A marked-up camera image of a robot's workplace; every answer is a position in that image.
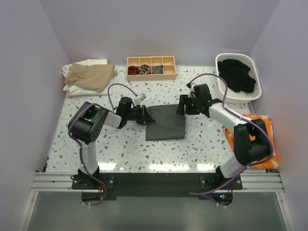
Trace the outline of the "dark grey t-shirt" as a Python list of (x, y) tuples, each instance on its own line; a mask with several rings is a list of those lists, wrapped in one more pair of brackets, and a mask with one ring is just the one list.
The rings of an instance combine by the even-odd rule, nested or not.
[(146, 126), (146, 141), (183, 140), (186, 120), (184, 115), (176, 114), (176, 104), (150, 106), (147, 111), (155, 120)]

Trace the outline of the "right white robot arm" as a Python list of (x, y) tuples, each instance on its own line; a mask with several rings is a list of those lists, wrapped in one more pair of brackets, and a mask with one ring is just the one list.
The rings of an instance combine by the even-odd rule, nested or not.
[(213, 99), (207, 84), (187, 84), (187, 87), (190, 92), (180, 95), (177, 114), (203, 114), (233, 134), (233, 156), (216, 168), (214, 183), (218, 188), (226, 189), (231, 178), (273, 156), (273, 144), (263, 120), (247, 118), (227, 107), (222, 100)]

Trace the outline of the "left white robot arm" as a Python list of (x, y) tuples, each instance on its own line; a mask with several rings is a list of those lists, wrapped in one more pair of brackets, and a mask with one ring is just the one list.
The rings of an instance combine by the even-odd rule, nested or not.
[(139, 99), (122, 97), (115, 111), (96, 103), (85, 102), (71, 118), (68, 134), (79, 146), (80, 166), (78, 174), (83, 174), (83, 184), (89, 189), (100, 183), (99, 165), (96, 158), (96, 140), (103, 126), (122, 129), (128, 121), (139, 125), (154, 124), (155, 120), (147, 112)]

